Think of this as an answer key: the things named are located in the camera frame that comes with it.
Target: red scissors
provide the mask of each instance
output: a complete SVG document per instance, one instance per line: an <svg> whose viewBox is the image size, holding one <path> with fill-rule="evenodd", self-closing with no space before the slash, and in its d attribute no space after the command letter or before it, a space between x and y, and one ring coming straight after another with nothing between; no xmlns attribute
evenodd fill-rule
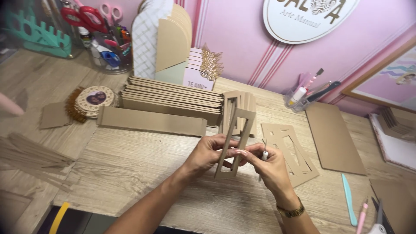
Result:
<svg viewBox="0 0 416 234"><path fill-rule="evenodd" d="M97 19L99 20L100 23L98 23L98 24L94 23L88 17L88 15L86 13L93 14L95 17L97 17ZM105 25L104 25L103 17L101 16L98 9L95 9L93 7L87 7L87 6L80 7L79 12L77 12L75 9L71 9L71 8L68 8L68 7L63 7L61 9L61 15L64 18L64 20L67 21L70 25L77 26L77 27L84 27L89 32L99 31L99 32L102 32L102 33L108 33L108 31L107 31L107 29L105 28ZM70 18L68 18L68 16L70 16L70 15L78 18L80 21L71 20Z"/></svg>

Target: woman's left hand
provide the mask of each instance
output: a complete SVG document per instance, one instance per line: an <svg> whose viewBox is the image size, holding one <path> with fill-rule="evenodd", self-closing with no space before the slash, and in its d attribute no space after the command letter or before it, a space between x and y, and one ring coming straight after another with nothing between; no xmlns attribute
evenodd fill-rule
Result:
<svg viewBox="0 0 416 234"><path fill-rule="evenodd" d="M202 137L195 146L195 149L193 149L191 154L183 163L182 168L184 171L189 173L191 176L200 177L212 168L220 159L222 151L219 149L223 149L225 138L226 136L224 134ZM237 147L237 145L238 141L231 139L228 147ZM237 154L231 154L228 153L228 151L225 158L237 156ZM224 161L223 163L223 166L228 168L231 168L231 165L232 164L227 161Z"/></svg>

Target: woman's right hand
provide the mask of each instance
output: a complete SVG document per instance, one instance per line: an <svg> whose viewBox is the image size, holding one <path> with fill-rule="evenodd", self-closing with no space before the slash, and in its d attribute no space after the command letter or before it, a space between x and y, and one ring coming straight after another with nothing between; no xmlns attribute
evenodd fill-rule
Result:
<svg viewBox="0 0 416 234"><path fill-rule="evenodd" d="M245 150L236 149L235 151L243 158L240 166L246 162L254 166L266 187L275 196L278 207L286 210L299 208L300 203L290 183L285 158L279 149L267 146L266 151L269 155L266 161L260 159L264 151L262 143L246 146Z"/></svg>

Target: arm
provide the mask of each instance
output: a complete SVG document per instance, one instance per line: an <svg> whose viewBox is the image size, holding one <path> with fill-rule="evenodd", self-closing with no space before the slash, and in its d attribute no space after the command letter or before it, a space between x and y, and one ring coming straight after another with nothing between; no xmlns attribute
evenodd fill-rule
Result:
<svg viewBox="0 0 416 234"><path fill-rule="evenodd" d="M154 233L191 180L202 176L218 162L221 151L217 150L222 149L224 143L224 134L203 137L180 168L124 212L104 234ZM237 144L234 140L230 141L230 147L237 147ZM235 156L237 154L227 154L226 158Z"/></svg>
<svg viewBox="0 0 416 234"><path fill-rule="evenodd" d="M298 209L300 203L290 183L282 152L267 147L268 159L262 161L259 157L261 157L263 150L264 144L257 143L247 146L245 150L233 149L229 154L240 154L243 158L240 165L248 162L254 166L266 187L273 193L278 207L285 210ZM306 211L297 217L287 218L282 216L282 220L287 234L319 234Z"/></svg>

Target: gold watch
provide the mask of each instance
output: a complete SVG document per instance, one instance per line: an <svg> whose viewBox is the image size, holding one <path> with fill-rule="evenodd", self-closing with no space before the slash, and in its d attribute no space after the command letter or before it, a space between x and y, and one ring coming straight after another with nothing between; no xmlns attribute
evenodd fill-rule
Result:
<svg viewBox="0 0 416 234"><path fill-rule="evenodd" d="M280 212L280 214L285 216L285 217L288 217L288 218L301 216L303 214L303 212L305 212L305 207L303 206L302 202L300 201L300 198L299 197L297 197L297 198L299 199L299 202L300 202L300 207L299 208L297 208L295 210L285 210L285 209L282 209L282 208L276 206L277 210Z"/></svg>

